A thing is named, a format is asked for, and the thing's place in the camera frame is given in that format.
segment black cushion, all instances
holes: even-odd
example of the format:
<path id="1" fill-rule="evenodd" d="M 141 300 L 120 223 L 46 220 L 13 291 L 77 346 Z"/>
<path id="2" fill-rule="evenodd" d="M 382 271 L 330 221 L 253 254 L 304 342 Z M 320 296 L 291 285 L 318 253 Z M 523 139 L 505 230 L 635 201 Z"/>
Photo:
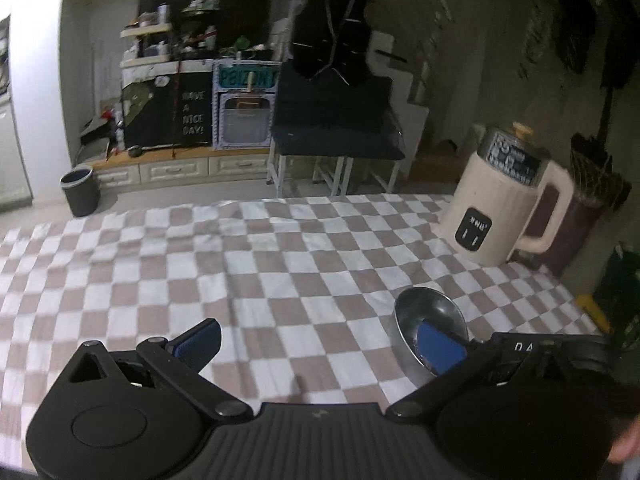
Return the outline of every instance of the black cushion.
<path id="1" fill-rule="evenodd" d="M 389 120 L 391 79 L 371 76 L 348 86 L 333 70 L 307 80 L 284 64 L 273 139 L 283 155 L 350 156 L 402 160 Z"/>

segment electric kettle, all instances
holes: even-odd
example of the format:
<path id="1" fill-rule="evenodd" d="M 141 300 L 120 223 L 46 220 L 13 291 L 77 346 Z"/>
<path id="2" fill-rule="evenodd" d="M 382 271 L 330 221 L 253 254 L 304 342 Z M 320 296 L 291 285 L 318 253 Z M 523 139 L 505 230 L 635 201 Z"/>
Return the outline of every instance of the electric kettle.
<path id="1" fill-rule="evenodd" d="M 485 266 L 506 262 L 514 250 L 543 253 L 551 246 L 574 195 L 569 173 L 530 142 L 533 131 L 513 123 L 514 133 L 489 126 L 471 155 L 440 236 L 469 260 Z M 524 231 L 546 186 L 558 202 L 541 237 Z"/>

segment checkered tablecloth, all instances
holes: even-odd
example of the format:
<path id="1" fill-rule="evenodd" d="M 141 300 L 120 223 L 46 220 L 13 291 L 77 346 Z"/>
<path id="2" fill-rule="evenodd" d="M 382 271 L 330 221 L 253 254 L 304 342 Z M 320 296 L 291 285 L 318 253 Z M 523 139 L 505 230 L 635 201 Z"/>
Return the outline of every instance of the checkered tablecloth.
<path id="1" fill-rule="evenodd" d="M 79 343 L 133 349 L 206 317 L 223 327 L 202 374 L 264 400 L 377 401 L 414 387 L 386 327 L 410 285 L 443 291 L 472 335 L 592 333 L 564 286 L 479 267 L 433 231 L 447 196 L 350 196 L 131 211 L 13 230 L 0 244 L 0 462 L 32 468 L 24 435 Z"/>

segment metal bowl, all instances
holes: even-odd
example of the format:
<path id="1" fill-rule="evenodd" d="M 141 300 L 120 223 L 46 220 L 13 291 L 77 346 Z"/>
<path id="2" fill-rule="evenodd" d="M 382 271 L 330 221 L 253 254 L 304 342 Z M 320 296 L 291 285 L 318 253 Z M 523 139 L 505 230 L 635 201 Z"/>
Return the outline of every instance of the metal bowl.
<path id="1" fill-rule="evenodd" d="M 389 339 L 400 368 L 418 387 L 437 376 L 430 364 L 417 354 L 417 332 L 423 321 L 441 332 L 453 333 L 469 341 L 462 312 L 444 294 L 424 286 L 402 291 L 391 317 Z"/>

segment white shelf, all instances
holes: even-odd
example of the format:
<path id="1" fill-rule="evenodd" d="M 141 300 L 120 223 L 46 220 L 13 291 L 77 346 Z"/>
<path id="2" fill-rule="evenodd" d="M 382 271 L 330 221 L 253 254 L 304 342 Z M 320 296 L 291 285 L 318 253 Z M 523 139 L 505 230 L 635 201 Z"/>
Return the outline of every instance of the white shelf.
<path id="1" fill-rule="evenodd" d="M 132 68 L 134 66 L 153 65 L 157 63 L 167 63 L 169 61 L 171 61 L 171 56 L 139 57 L 129 61 L 121 61 L 120 68 Z"/>
<path id="2" fill-rule="evenodd" d="M 148 27 L 126 28 L 120 33 L 121 38 L 132 38 L 134 36 L 146 36 L 147 34 L 158 34 L 160 32 L 170 32 L 171 23 L 162 25 L 149 25 Z"/>

